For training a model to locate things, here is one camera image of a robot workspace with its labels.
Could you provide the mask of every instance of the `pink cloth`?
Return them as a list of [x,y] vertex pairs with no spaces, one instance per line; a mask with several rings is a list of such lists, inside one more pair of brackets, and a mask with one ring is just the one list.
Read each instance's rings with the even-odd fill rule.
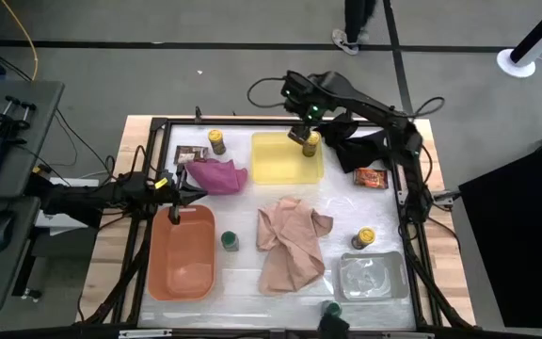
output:
[[259,280],[261,293],[295,292],[322,277],[326,266],[317,237],[328,234],[333,222],[294,198],[260,209],[256,245],[269,250]]
[[237,193],[242,190],[248,177],[247,169],[235,169],[233,160],[221,163],[216,159],[185,164],[189,174],[210,195]]

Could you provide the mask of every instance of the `yellow cable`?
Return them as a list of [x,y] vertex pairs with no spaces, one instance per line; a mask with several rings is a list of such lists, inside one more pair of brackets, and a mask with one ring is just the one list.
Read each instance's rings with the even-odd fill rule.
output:
[[35,45],[33,44],[33,41],[30,39],[30,36],[28,35],[28,32],[26,32],[26,29],[24,29],[23,24],[20,22],[16,14],[14,14],[14,11],[11,10],[6,0],[1,0],[1,3],[4,4],[4,6],[8,9],[9,14],[14,18],[16,21],[16,24],[20,27],[20,29],[23,30],[24,36],[28,40],[28,43],[30,44],[30,48],[33,50],[33,56],[35,57],[35,71],[33,71],[33,77],[31,78],[32,81],[35,81],[35,78],[37,77],[37,69],[39,68],[39,59],[37,58],[37,50],[35,49]]

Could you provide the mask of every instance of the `orange plastic bin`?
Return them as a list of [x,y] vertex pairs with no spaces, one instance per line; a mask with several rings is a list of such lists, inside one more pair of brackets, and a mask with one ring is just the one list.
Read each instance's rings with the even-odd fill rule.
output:
[[201,205],[180,214],[178,225],[168,219],[168,208],[154,216],[148,290],[157,300],[203,299],[215,284],[215,216]]

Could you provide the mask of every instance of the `white stand base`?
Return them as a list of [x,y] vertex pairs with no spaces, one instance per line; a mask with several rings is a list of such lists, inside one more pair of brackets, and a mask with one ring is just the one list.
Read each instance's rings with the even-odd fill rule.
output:
[[505,49],[497,54],[497,64],[499,65],[499,67],[505,73],[508,73],[509,75],[516,78],[525,78],[533,75],[534,70],[536,69],[534,61],[527,66],[519,67],[512,61],[510,57],[512,51],[513,49]]

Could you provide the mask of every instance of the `sneaker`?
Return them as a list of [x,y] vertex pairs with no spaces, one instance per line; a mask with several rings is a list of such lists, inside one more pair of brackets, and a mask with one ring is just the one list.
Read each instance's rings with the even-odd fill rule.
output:
[[361,28],[359,36],[357,37],[357,42],[358,43],[369,42],[369,31],[367,30],[367,28],[365,27]]
[[346,33],[341,29],[334,29],[331,32],[331,39],[336,46],[340,47],[350,56],[356,56],[359,52],[359,46],[356,43],[348,43],[346,40]]

